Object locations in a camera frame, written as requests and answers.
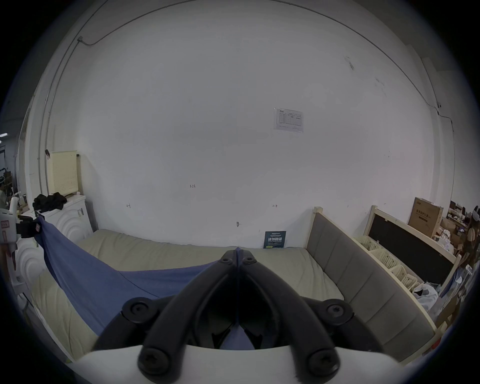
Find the black panel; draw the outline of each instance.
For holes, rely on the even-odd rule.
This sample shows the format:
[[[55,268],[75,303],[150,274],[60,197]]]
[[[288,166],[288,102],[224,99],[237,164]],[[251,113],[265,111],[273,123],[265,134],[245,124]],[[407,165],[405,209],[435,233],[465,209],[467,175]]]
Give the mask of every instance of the black panel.
[[[369,236],[403,261],[423,281],[443,284],[452,263],[418,237],[375,215]]]

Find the paper notice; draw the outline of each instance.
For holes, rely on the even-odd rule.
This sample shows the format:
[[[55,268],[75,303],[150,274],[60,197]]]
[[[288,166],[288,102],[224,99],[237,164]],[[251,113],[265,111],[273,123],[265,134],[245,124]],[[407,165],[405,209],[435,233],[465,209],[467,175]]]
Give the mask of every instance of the paper notice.
[[[276,108],[275,129],[303,132],[303,113],[290,109]]]

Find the cloth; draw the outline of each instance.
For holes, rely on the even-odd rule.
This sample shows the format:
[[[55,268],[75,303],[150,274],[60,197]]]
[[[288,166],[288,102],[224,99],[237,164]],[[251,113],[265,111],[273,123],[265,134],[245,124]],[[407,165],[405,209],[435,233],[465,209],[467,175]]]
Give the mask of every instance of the cloth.
[[[470,228],[468,230],[467,240],[468,241],[473,241],[473,240],[475,240],[476,237],[477,237],[477,233],[476,233],[475,229]]]
[[[66,203],[66,197],[58,192],[48,196],[40,194],[33,200],[33,209],[40,212],[48,212],[54,209],[62,209]]]
[[[121,272],[93,257],[38,218],[35,236],[47,268],[81,318],[97,335],[135,297],[158,299],[179,293],[210,264],[187,268]]]
[[[478,214],[477,211],[473,211],[473,212],[472,212],[472,219],[473,219],[474,221],[479,221],[479,220],[480,220],[480,215]]]

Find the pegboard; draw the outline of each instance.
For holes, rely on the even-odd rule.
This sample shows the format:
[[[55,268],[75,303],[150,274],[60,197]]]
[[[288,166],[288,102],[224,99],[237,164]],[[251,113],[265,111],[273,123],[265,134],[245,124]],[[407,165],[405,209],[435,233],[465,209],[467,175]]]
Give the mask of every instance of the pegboard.
[[[51,152],[47,158],[48,193],[78,191],[77,151]]]

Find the screw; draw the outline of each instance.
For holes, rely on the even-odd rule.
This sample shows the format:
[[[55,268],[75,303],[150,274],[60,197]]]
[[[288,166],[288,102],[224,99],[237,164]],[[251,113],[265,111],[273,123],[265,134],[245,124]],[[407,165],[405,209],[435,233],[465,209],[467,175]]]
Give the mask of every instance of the screw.
[[[148,309],[148,306],[144,303],[135,303],[134,305],[132,305],[132,307],[130,308],[130,310],[132,311],[133,314],[139,314],[139,313],[142,313],[144,312],[145,310]]]
[[[341,315],[343,315],[344,310],[343,310],[343,308],[342,308],[340,305],[333,304],[333,305],[330,305],[330,306],[327,308],[327,312],[328,312],[332,317],[340,317]]]
[[[163,375],[170,368],[170,359],[164,351],[145,348],[138,358],[138,367],[148,374]]]
[[[338,368],[338,359],[329,349],[316,351],[308,359],[308,369],[314,376],[329,376],[338,371]]]

